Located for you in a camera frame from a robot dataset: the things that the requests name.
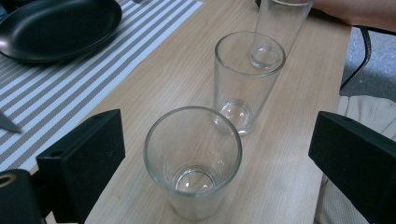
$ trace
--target floor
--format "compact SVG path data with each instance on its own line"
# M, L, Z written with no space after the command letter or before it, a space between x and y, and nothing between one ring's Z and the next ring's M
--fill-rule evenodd
M340 95L371 95L396 102L396 35L369 32L372 56L363 70L341 91ZM364 42L361 31L353 28L346 56L343 81L361 64Z

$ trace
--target gray and white striped placemat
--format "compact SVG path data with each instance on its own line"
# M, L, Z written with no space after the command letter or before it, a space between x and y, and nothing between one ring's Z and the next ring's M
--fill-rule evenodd
M0 130L0 171L31 170L37 154L70 132L202 4L118 2L123 14L116 37L99 51L52 65L0 55L0 109L23 131Z

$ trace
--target wooden table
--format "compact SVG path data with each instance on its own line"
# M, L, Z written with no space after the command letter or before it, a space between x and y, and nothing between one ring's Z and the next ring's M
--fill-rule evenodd
M205 3L90 114L120 108L126 158L87 223L189 223L150 179L143 144L164 113L210 107L214 48L235 31L254 31L253 0ZM312 223L321 171L308 158L319 110L335 111L350 27L310 15L252 133L218 212L202 223Z

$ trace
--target empty glass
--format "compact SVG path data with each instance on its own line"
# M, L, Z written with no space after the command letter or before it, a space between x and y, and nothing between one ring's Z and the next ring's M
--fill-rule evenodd
M197 220L218 209L239 169L242 146L235 127L221 114L187 106L154 123L145 142L144 160L175 210Z
M289 55L314 0L262 0L256 33L276 40Z
M213 108L239 134L249 133L285 63L285 52L266 35L238 32L224 36L215 53Z

